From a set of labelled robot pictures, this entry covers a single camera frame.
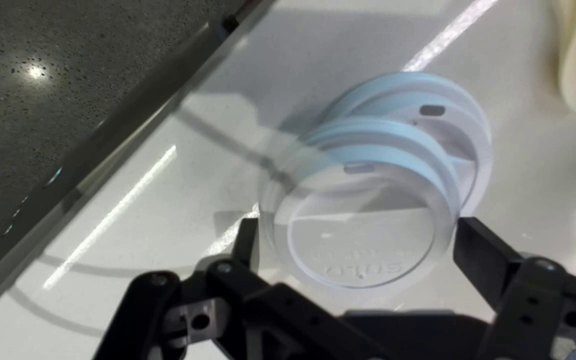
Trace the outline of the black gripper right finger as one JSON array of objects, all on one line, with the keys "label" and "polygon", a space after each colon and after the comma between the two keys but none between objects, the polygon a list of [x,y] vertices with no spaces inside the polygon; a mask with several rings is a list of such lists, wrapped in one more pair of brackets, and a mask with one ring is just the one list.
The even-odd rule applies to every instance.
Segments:
[{"label": "black gripper right finger", "polygon": [[460,219],[451,260],[493,310],[478,360],[547,360],[553,340],[576,345],[576,276],[521,256],[478,219]]}]

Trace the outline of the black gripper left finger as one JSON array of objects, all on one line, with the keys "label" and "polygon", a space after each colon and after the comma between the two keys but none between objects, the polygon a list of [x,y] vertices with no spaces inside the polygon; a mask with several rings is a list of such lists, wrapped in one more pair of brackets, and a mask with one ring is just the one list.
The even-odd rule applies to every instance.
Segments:
[{"label": "black gripper left finger", "polygon": [[185,360],[199,343],[230,360],[393,360],[363,331],[251,273],[255,230],[255,220],[243,220],[233,251],[203,258],[187,278],[136,276],[93,360]]}]

